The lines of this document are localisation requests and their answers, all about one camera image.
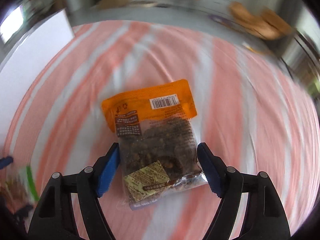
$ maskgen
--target snack package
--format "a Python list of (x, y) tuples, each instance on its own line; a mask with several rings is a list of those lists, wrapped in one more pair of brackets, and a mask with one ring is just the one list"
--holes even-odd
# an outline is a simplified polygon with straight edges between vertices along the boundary
[(189, 122), (197, 113), (187, 80), (121, 93), (101, 106), (118, 136), (132, 209), (206, 183)]

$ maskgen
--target barcode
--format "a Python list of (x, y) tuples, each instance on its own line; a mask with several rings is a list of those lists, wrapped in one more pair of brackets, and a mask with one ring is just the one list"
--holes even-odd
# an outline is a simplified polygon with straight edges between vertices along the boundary
[(152, 109), (158, 109), (168, 106), (175, 106), (180, 104), (180, 102), (177, 94), (174, 94), (170, 96), (150, 99), (150, 104)]

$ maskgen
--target striped tablecloth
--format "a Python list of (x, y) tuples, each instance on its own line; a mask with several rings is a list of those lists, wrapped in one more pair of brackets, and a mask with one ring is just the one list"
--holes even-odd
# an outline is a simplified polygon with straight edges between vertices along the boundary
[[(319, 124), (312, 100), (261, 57), (205, 33), (142, 22), (105, 21), (74, 28), (76, 37), (34, 80), (7, 134), (4, 155), (31, 163), (41, 192), (55, 171), (92, 165), (116, 141), (103, 99), (187, 79), (204, 141), (226, 165), (266, 171), (284, 205), (291, 234), (311, 212), (319, 185)], [(202, 239), (219, 199), (209, 186), (169, 195), (131, 211), (119, 168), (100, 199), (117, 240)], [(87, 238), (76, 195), (75, 217)], [(244, 216), (242, 198), (232, 233)]]

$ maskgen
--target metal pin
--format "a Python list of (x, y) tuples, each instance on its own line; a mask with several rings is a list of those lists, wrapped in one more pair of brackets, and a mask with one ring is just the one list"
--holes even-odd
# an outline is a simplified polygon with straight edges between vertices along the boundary
[(234, 173), (236, 171), (236, 169), (232, 166), (228, 166), (227, 167), (227, 172), (230, 172), (230, 173)]
[(54, 174), (52, 174), (52, 178), (57, 179), (60, 177), (60, 173), (55, 172)]
[(260, 176), (263, 178), (267, 178), (268, 174), (266, 172), (262, 171), (262, 172), (260, 172)]
[(91, 167), (91, 166), (88, 166), (88, 167), (85, 167), (84, 168), (84, 172), (85, 173), (90, 173), (90, 172), (92, 172), (93, 171), (93, 168)]

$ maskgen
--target bright window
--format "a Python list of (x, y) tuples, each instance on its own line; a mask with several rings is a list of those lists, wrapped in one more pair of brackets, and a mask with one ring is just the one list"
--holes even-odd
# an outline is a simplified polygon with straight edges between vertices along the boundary
[(16, 8), (10, 15), (3, 21), (0, 26), (0, 35), (4, 43), (6, 43), (11, 36), (20, 29), (23, 24), (23, 16), (20, 6)]

